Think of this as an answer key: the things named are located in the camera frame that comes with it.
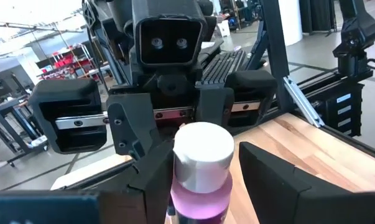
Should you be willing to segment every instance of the black plastic housing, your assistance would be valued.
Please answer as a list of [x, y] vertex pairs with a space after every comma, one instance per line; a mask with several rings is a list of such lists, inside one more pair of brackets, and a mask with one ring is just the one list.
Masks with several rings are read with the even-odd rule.
[[341, 0], [342, 43], [333, 51], [335, 57], [356, 55], [375, 42], [375, 19], [368, 14], [363, 0]]
[[258, 110], [238, 111], [231, 115], [228, 125], [241, 127], [258, 124], [269, 111], [277, 91], [277, 81], [265, 70], [246, 70], [230, 74], [225, 87], [234, 90], [236, 101], [260, 99]]
[[196, 0], [133, 0], [132, 11], [139, 64], [190, 66], [197, 61], [206, 21]]
[[106, 126], [59, 130], [55, 124], [59, 117], [102, 113], [98, 86], [92, 79], [42, 80], [35, 86], [29, 104], [57, 153], [95, 151], [107, 141]]
[[0, 192], [0, 224], [163, 224], [173, 144], [165, 141], [133, 165], [124, 163], [62, 190]]
[[328, 98], [316, 108], [325, 124], [351, 137], [360, 136], [363, 87], [356, 83], [330, 89]]
[[248, 142], [239, 161], [260, 223], [375, 224], [375, 192], [351, 193]]

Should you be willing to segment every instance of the ceiling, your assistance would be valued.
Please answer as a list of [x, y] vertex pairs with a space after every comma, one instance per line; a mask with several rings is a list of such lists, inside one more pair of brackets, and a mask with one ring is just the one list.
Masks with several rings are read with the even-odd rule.
[[[79, 13], [80, 8], [81, 0], [0, 0], [0, 24], [8, 22], [44, 27], [57, 26], [60, 30], [77, 29], [85, 23]], [[0, 27], [0, 54], [53, 33], [34, 31], [34, 34], [30, 34], [31, 32], [27, 31], [28, 29]]]

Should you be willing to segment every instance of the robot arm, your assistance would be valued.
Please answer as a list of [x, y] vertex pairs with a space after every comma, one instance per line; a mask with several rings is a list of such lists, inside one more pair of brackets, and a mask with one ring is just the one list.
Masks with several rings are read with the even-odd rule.
[[375, 42], [375, 19], [368, 14], [363, 0], [340, 0], [343, 16], [341, 44], [333, 51], [338, 58], [338, 72], [347, 77], [355, 77], [372, 71], [364, 51]]
[[[341, 0], [346, 24], [343, 43], [334, 54], [343, 65], [350, 65], [350, 58], [354, 58], [354, 63], [367, 64], [364, 49], [375, 41], [372, 17], [358, 19], [363, 10], [358, 7], [359, 1], [345, 6], [348, 1]], [[225, 88], [195, 88], [202, 74], [196, 61], [206, 29], [201, 10], [195, 0], [85, 2], [88, 27], [108, 49], [110, 64], [129, 71], [128, 75], [122, 74], [128, 86], [119, 85], [109, 91], [106, 113], [102, 112], [93, 80], [43, 80], [35, 87], [29, 103], [54, 151], [72, 154], [98, 150], [106, 142], [105, 124], [109, 124], [116, 152], [129, 154], [133, 160], [59, 191], [1, 192], [0, 223], [164, 222], [174, 159], [173, 133], [167, 133], [167, 128], [177, 129], [189, 121], [226, 126], [233, 114], [237, 114], [237, 126], [256, 124], [260, 118], [258, 107], [263, 114], [271, 101], [252, 101], [253, 93], [260, 91], [260, 86], [272, 98], [276, 88], [270, 74], [252, 71], [229, 75]], [[315, 198], [315, 188], [310, 190], [315, 185], [324, 186], [324, 182], [313, 180], [293, 165], [248, 143], [241, 145], [239, 157], [249, 196], [261, 222], [278, 224], [278, 220], [271, 222], [272, 219], [293, 218], [297, 214], [298, 218], [288, 220], [289, 223], [309, 223], [312, 216], [304, 214], [313, 215], [319, 207], [327, 208], [322, 203], [332, 194]], [[281, 197], [267, 197], [275, 195], [274, 192]], [[300, 193], [303, 194], [299, 198], [284, 200]], [[315, 204], [307, 208], [297, 206], [308, 202]], [[284, 208], [282, 204], [288, 207], [282, 211], [286, 216], [269, 213], [273, 208]], [[326, 220], [321, 221], [334, 223], [329, 221], [335, 221], [332, 218], [324, 216]]]

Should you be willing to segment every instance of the robot camera lens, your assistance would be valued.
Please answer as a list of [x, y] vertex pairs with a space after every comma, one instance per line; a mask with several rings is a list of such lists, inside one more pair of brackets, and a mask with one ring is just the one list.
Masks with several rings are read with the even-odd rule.
[[161, 49], [164, 45], [162, 45], [162, 40], [160, 39], [160, 38], [153, 38], [152, 40], [151, 40], [151, 45], [155, 48], [155, 49], [157, 49], [157, 50], [159, 50], [159, 49]]
[[179, 49], [185, 49], [187, 47], [187, 40], [180, 38], [176, 41], [176, 45]]

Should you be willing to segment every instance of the white pillar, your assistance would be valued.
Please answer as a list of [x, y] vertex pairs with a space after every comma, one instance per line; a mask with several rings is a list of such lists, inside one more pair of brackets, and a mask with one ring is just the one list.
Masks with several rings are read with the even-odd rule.
[[213, 11], [219, 14], [222, 11], [220, 0], [210, 0], [213, 3]]
[[36, 85], [40, 81], [38, 75], [42, 74], [42, 71], [36, 64], [36, 62], [39, 62], [39, 59], [32, 48], [26, 47], [18, 50], [14, 54], [17, 55], [17, 60], [30, 77], [32, 83]]
[[302, 40], [299, 0], [279, 0], [285, 46]]

